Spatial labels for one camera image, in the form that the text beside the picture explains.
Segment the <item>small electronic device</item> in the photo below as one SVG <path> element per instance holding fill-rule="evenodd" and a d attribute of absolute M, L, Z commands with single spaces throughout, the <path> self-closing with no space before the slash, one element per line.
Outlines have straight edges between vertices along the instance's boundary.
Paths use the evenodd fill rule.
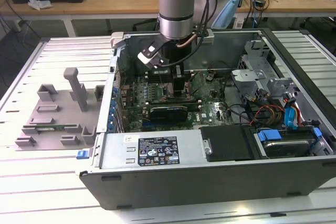
<path fill-rule="evenodd" d="M 264 7 L 265 4 L 266 4 L 266 1 L 265 0 L 255 0 L 255 3 L 256 3 L 256 6 L 257 7 Z"/>

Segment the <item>white table frame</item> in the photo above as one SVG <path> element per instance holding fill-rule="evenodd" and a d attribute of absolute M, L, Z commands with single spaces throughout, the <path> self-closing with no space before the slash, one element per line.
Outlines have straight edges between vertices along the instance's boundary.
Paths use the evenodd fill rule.
<path fill-rule="evenodd" d="M 330 17 L 335 16 L 336 12 L 265 12 L 263 17 L 272 18 L 295 18 L 291 27 L 295 27 L 297 18 L 299 17 Z M 234 29 L 241 29 L 243 27 L 244 20 L 247 16 L 247 12 L 236 13 L 234 21 Z M 18 17 L 16 15 L 3 15 L 5 20 L 16 21 Z M 110 19 L 146 19 L 157 18 L 157 13 L 134 13 L 134 14 L 73 14 L 73 15 L 22 15 L 24 20 L 62 20 L 67 30 L 69 37 L 77 37 L 77 32 L 74 27 L 74 20 L 81 19 L 105 19 L 107 21 L 107 29 L 111 30 Z"/>

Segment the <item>blue connector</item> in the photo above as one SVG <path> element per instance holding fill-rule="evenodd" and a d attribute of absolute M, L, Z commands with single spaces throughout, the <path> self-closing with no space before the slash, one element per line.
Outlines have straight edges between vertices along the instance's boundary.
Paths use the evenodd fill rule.
<path fill-rule="evenodd" d="M 89 151 L 80 150 L 77 153 L 76 159 L 89 159 Z"/>
<path fill-rule="evenodd" d="M 261 142 L 281 140 L 282 137 L 278 130 L 263 130 L 258 133 Z"/>
<path fill-rule="evenodd" d="M 313 129 L 313 133 L 315 134 L 317 140 L 319 140 L 319 139 L 322 138 L 322 132 L 320 131 L 319 128 L 314 128 L 314 129 Z"/>
<path fill-rule="evenodd" d="M 285 109 L 285 126 L 291 128 L 292 130 L 297 130 L 298 127 L 294 125 L 294 119 L 296 117 L 296 111 L 292 107 Z"/>

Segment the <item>warning label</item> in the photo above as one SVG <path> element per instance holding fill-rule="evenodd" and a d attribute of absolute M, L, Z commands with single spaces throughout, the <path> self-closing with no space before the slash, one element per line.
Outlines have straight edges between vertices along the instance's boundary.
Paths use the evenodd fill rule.
<path fill-rule="evenodd" d="M 180 163 L 176 136 L 140 138 L 138 150 L 140 166 Z"/>

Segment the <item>red wire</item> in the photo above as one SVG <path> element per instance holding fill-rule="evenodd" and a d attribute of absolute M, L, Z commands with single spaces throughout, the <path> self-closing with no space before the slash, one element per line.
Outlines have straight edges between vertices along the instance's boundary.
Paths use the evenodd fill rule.
<path fill-rule="evenodd" d="M 282 112 L 284 112 L 284 109 L 283 109 L 282 107 L 280 107 L 280 106 L 276 106 L 276 105 L 264 105 L 264 106 L 260 107 L 260 109 L 259 109 L 259 110 L 257 111 L 257 113 L 255 114 L 254 118 L 256 118 L 257 115 L 261 112 L 261 110 L 262 110 L 263 108 L 265 108 L 265 107 L 275 107 L 275 108 L 280 109 Z"/>

